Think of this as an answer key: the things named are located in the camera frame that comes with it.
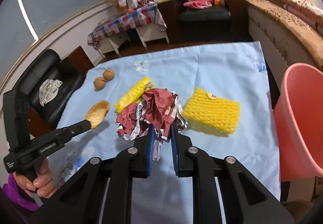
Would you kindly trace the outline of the purple sleeve forearm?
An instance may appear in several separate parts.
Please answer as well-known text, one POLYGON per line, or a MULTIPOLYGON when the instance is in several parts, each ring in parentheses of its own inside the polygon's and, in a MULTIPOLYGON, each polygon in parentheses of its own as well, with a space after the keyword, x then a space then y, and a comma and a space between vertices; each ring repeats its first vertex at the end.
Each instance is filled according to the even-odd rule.
POLYGON ((13 174, 8 176, 8 182, 3 185, 2 191, 12 202, 16 213, 25 223, 28 223, 30 216, 39 208, 39 206, 32 197, 18 186, 13 174))

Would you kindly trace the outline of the left hand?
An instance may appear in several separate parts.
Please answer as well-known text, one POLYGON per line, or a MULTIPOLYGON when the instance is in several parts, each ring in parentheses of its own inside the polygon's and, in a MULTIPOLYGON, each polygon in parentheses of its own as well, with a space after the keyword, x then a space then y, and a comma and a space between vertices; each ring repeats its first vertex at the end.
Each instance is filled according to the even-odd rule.
POLYGON ((27 177, 14 173, 13 174, 18 186, 25 191, 30 197, 31 192, 36 192, 41 198, 50 198, 55 192, 55 182, 52 178, 52 172, 49 169, 49 161, 45 158, 39 166, 38 177, 30 181, 27 177))

